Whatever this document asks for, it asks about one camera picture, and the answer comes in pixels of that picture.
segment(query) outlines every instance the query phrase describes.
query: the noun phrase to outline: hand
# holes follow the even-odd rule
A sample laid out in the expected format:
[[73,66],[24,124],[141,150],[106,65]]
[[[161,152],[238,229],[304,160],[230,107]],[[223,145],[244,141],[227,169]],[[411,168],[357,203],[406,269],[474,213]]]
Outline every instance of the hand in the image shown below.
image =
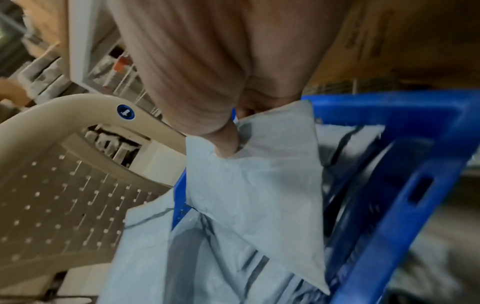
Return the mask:
[[220,157],[231,121],[300,98],[350,0],[109,0],[140,77],[175,129]]

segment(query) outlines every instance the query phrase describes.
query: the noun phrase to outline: blue circular logo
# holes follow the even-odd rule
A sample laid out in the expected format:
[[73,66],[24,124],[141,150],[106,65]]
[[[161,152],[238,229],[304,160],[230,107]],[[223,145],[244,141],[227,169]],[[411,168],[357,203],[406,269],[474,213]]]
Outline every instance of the blue circular logo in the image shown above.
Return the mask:
[[120,115],[120,117],[126,120],[132,120],[135,118],[135,112],[127,105],[118,105],[116,112]]

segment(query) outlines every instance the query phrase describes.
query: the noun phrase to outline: brown cardboard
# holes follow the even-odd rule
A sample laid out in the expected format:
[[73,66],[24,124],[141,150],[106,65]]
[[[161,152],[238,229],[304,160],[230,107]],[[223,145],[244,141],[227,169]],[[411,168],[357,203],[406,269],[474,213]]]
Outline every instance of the brown cardboard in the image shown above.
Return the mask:
[[480,84],[479,12],[470,0],[353,0],[308,85],[393,75],[444,86],[464,74]]

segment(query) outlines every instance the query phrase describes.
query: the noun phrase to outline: blue crate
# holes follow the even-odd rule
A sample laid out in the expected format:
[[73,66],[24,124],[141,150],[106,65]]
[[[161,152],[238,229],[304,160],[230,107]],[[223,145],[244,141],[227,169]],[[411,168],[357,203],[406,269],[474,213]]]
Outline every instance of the blue crate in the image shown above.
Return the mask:
[[[304,96],[325,124],[385,125],[392,144],[326,243],[330,303],[377,303],[416,235],[480,143],[480,90]],[[186,173],[174,189],[173,226],[185,205]],[[325,206],[325,215],[329,205]]]

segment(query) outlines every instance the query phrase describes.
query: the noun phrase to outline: blue plastic bin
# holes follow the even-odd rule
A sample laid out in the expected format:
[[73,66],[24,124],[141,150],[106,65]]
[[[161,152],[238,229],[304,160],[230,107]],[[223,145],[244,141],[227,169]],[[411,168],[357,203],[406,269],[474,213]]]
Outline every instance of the blue plastic bin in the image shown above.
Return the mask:
[[[480,143],[480,90],[304,96],[325,124],[385,125],[391,149],[326,242],[330,303],[377,303],[422,226]],[[173,226],[185,205],[186,173],[174,189]]]

